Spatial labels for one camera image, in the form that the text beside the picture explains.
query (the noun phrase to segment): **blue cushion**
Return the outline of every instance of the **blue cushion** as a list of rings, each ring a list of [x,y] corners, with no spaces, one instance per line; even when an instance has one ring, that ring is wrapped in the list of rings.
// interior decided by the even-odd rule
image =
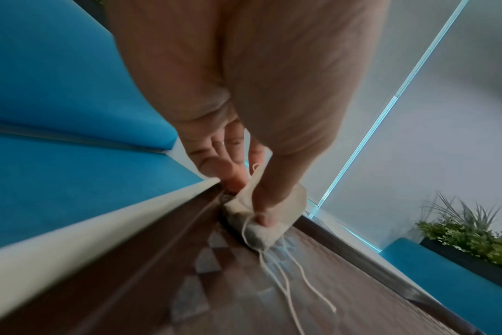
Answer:
[[[487,335],[502,335],[502,287],[405,238],[380,255]]]
[[[71,0],[0,0],[0,122],[161,149],[177,138]]]
[[[199,181],[163,154],[0,135],[0,247]]]

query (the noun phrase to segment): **hand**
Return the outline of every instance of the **hand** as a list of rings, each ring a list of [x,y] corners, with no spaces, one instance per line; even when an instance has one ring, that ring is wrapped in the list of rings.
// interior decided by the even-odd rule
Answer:
[[[273,156],[255,212],[286,198],[334,140],[389,0],[110,0],[111,31],[140,91],[199,171],[230,191]],[[263,224],[272,222],[265,219]]]

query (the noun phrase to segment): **checkered pattern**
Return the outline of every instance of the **checkered pattern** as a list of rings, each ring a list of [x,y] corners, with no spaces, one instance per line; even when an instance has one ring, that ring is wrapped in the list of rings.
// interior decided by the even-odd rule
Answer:
[[[455,334],[297,229],[291,228],[285,236],[287,248],[310,282],[338,309],[333,314],[306,287],[283,247],[272,247],[268,255],[289,278],[306,334]],[[156,335],[298,334],[283,294],[261,269],[258,255],[220,224],[193,227],[176,248],[200,251],[190,264],[180,264],[189,275]]]

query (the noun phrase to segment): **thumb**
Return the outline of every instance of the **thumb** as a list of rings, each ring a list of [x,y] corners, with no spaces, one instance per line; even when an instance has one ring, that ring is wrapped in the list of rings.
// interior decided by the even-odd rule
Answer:
[[[273,154],[252,195],[253,210],[260,224],[266,227],[276,224],[268,211],[290,195],[314,158],[315,155],[302,152],[288,156]]]

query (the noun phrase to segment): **planter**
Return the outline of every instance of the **planter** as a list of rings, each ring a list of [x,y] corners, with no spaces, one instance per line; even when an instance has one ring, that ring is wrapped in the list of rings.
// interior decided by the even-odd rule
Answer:
[[[502,287],[502,267],[428,238],[420,245]]]

